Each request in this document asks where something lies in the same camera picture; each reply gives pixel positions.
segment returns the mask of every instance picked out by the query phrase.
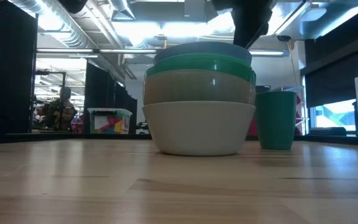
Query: plastic storage bin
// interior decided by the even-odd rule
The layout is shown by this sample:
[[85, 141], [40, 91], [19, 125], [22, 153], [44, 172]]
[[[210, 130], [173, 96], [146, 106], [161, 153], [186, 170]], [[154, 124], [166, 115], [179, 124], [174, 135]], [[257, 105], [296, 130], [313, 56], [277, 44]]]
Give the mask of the plastic storage bin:
[[128, 134], [132, 113], [118, 108], [88, 108], [91, 134]]

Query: ceiling light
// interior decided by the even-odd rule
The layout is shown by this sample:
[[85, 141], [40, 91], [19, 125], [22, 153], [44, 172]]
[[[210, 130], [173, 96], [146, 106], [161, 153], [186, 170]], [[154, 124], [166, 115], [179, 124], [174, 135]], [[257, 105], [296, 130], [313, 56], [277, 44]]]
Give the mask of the ceiling light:
[[[51, 94], [51, 95], [37, 95], [37, 98], [59, 98], [60, 95], [58, 94]], [[71, 96], [71, 100], [85, 100], [85, 95], [78, 95], [78, 96]]]
[[37, 53], [93, 53], [93, 49], [37, 49]]
[[270, 50], [250, 50], [249, 53], [253, 56], [284, 56], [284, 52], [270, 51]]
[[98, 58], [98, 55], [69, 55], [71, 58]]
[[357, 14], [358, 14], [358, 6], [348, 10], [340, 18], [336, 19], [334, 22], [332, 22], [330, 25], [328, 25], [326, 28], [324, 28], [324, 30], [321, 31], [320, 35], [324, 36], [324, 35], [328, 34], [329, 32], [336, 29], [341, 24], [348, 21], [350, 18], [354, 17]]
[[38, 58], [37, 61], [57, 70], [86, 70], [83, 58]]
[[156, 22], [112, 22], [118, 35], [124, 37], [150, 38], [161, 33]]
[[100, 53], [117, 53], [117, 54], [156, 54], [156, 49], [100, 49]]
[[40, 83], [43, 83], [43, 84], [45, 84], [45, 85], [52, 85], [52, 83], [47, 82], [47, 81], [44, 81], [44, 80], [40, 80]]
[[234, 32], [236, 29], [230, 12], [218, 15], [207, 23], [207, 34]]
[[319, 7], [318, 4], [312, 4], [311, 7], [302, 15], [302, 22], [316, 21], [327, 12], [326, 8]]
[[303, 3], [303, 5], [295, 11], [288, 19], [280, 26], [274, 33], [281, 34], [307, 7], [310, 6], [309, 2]]
[[167, 37], [197, 37], [209, 34], [209, 31], [205, 22], [168, 22], [162, 33]]

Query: fluorescent light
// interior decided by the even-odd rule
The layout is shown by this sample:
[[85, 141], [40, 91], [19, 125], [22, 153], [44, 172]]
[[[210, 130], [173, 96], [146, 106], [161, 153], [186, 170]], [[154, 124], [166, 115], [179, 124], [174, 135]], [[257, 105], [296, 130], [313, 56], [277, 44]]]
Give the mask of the fluorescent light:
[[161, 28], [156, 22], [112, 22], [118, 35], [124, 37], [154, 37], [161, 33]]
[[210, 34], [205, 22], [168, 22], [162, 28], [167, 37], [197, 37]]
[[[51, 95], [37, 95], [37, 98], [59, 98], [60, 95], [51, 94]], [[80, 96], [71, 96], [71, 100], [85, 100], [85, 95]]]
[[37, 62], [48, 65], [54, 70], [86, 70], [86, 60], [83, 58], [38, 58]]
[[274, 7], [272, 9], [272, 16], [268, 22], [268, 32], [266, 35], [274, 34], [285, 22], [285, 16], [283, 14], [283, 10], [280, 7]]
[[304, 3], [290, 18], [287, 19], [287, 21], [285, 21], [283, 23], [283, 25], [281, 25], [280, 28], [278, 28], [276, 30], [276, 32], [274, 32], [275, 34], [281, 34], [307, 7], [310, 6], [309, 2]]
[[100, 53], [117, 53], [117, 54], [156, 54], [155, 49], [100, 49]]
[[98, 55], [69, 55], [72, 58], [98, 58]]
[[185, 0], [134, 0], [135, 2], [185, 2]]
[[37, 49], [37, 53], [93, 53], [93, 49]]
[[332, 22], [330, 25], [328, 25], [321, 32], [320, 35], [324, 36], [324, 35], [328, 34], [329, 32], [331, 32], [332, 30], [336, 29], [341, 24], [343, 24], [344, 22], [348, 21], [350, 18], [354, 17], [357, 14], [358, 14], [358, 6], [348, 10], [347, 12], [345, 12], [345, 14], [343, 14], [340, 18], [336, 19], [334, 22]]
[[234, 32], [234, 30], [236, 29], [230, 12], [226, 12], [224, 14], [218, 15], [214, 19], [211, 19], [207, 23], [207, 28], [208, 28], [208, 30], [206, 31], [207, 34], [213, 34], [216, 32], [229, 33], [229, 32]]
[[43, 84], [45, 84], [45, 85], [52, 85], [52, 83], [47, 82], [47, 81], [43, 81], [43, 80], [40, 80], [40, 83], [43, 83]]
[[269, 50], [250, 50], [249, 53], [253, 56], [283, 56], [284, 52], [269, 51]]

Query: cable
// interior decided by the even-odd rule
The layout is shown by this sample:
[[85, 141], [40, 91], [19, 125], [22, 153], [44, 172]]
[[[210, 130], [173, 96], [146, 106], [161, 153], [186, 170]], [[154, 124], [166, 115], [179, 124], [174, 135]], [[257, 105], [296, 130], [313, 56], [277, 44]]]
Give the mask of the cable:
[[295, 71], [295, 65], [293, 63], [293, 57], [292, 57], [292, 44], [291, 41], [288, 41], [288, 49], [290, 51], [290, 57], [291, 57], [291, 63], [292, 63], [292, 70], [293, 70], [293, 78], [295, 80], [295, 86], [298, 86], [298, 80], [296, 79], [296, 71]]

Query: black curtain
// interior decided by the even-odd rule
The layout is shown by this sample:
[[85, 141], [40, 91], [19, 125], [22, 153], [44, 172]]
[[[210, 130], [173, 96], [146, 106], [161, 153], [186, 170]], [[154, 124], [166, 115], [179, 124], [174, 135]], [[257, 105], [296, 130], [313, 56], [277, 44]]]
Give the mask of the black curtain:
[[[316, 40], [305, 41], [307, 66], [358, 40], [358, 15]], [[358, 77], [358, 49], [336, 62], [305, 74], [308, 107], [356, 98], [354, 78]]]
[[358, 14], [328, 34], [305, 40], [306, 64], [309, 65], [358, 39]]
[[114, 108], [114, 84], [108, 72], [86, 64], [84, 132], [90, 133], [90, 114], [88, 108]]
[[0, 133], [28, 133], [36, 20], [0, 4]]
[[115, 82], [108, 72], [88, 63], [86, 66], [84, 129], [90, 133], [88, 108], [122, 108], [132, 112], [129, 133], [136, 133], [137, 100], [128, 95], [127, 90]]
[[358, 77], [358, 54], [307, 74], [305, 82], [308, 107], [355, 99], [355, 77]]

